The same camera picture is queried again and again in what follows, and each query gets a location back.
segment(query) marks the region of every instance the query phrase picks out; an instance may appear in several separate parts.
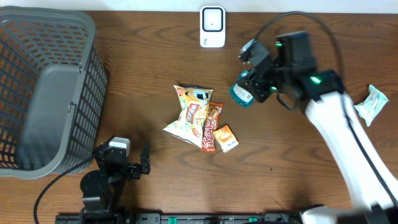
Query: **white label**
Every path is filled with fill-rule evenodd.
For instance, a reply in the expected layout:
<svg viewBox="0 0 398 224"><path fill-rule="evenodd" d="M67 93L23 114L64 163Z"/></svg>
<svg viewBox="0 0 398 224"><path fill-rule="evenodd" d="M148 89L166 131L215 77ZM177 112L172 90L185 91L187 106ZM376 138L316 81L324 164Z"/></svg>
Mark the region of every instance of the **white label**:
<svg viewBox="0 0 398 224"><path fill-rule="evenodd" d="M234 92L241 100L245 101L246 103L249 103L253 98L253 96L248 91L239 87L238 85L235 85Z"/></svg>

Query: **wooden table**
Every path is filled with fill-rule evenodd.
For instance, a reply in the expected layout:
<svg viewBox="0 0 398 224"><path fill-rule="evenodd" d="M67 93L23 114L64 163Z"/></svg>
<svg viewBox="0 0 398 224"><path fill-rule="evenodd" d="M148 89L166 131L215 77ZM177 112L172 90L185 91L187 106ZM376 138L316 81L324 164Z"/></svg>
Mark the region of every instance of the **wooden table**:
<svg viewBox="0 0 398 224"><path fill-rule="evenodd" d="M129 138L129 161L137 162L145 142L151 142L151 173L127 184L122 204L132 211L164 213L253 213L314 203L350 208L331 153L301 112L287 111L274 97L244 109L228 93L249 68L238 60L239 49L275 14L229 13L226 45L204 49L199 45L199 13L87 13L96 23L96 48L110 71L97 144L113 134ZM398 16L319 16L341 44L345 85L354 102L367 97L369 84L390 99L365 130L398 175ZM320 68L334 68L326 35L300 16L278 22L261 40L272 46L276 35L302 29L311 33ZM240 143L236 149L207 154L162 131L180 112L175 84L214 89L212 100L224 103L220 126L228 124L234 131ZM87 171L96 168L94 163ZM64 177L50 188L39 206L41 223L83 208L83 175ZM0 179L1 223L32 223L34 202L54 177Z"/></svg>

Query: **plastic basket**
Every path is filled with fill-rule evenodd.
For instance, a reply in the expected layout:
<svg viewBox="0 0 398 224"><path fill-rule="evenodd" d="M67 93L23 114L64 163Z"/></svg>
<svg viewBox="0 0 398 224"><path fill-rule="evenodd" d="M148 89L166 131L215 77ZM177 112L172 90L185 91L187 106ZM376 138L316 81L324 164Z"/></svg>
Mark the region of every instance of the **plastic basket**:
<svg viewBox="0 0 398 224"><path fill-rule="evenodd" d="M95 24L21 7L0 8L0 21L0 176L63 172L91 156L104 103Z"/></svg>

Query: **white wall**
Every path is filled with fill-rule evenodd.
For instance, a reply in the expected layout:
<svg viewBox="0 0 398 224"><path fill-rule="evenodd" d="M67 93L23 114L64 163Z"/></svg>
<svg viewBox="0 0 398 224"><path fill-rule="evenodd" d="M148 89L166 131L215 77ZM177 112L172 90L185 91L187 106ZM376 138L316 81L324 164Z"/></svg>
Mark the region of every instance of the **white wall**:
<svg viewBox="0 0 398 224"><path fill-rule="evenodd" d="M197 12L207 4L229 12L398 13L398 0L0 0L0 6L119 11Z"/></svg>

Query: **small snack packet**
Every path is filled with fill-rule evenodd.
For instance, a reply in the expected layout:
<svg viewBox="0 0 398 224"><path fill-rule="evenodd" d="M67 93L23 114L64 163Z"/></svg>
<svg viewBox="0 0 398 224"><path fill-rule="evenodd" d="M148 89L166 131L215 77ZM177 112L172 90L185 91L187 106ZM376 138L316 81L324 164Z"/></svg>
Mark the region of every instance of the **small snack packet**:
<svg viewBox="0 0 398 224"><path fill-rule="evenodd" d="M228 152L239 144L228 125L215 131L214 138L217 140L218 144L220 144L223 152Z"/></svg>
<svg viewBox="0 0 398 224"><path fill-rule="evenodd" d="M213 90L203 88L183 88L174 86L181 105L178 120L169 124L163 131L194 146L201 147L203 123L207 117Z"/></svg>
<svg viewBox="0 0 398 224"><path fill-rule="evenodd" d="M210 102L205 129L203 131L203 142L201 144L201 149L204 152L216 152L213 132L217 129L218 120L220 119L220 113L223 106L223 103Z"/></svg>
<svg viewBox="0 0 398 224"><path fill-rule="evenodd" d="M358 105L355 109L360 117L365 119L366 125L369 127L373 119L379 114L381 108L388 102L387 97L376 89L373 85L369 85L369 96L366 100Z"/></svg>

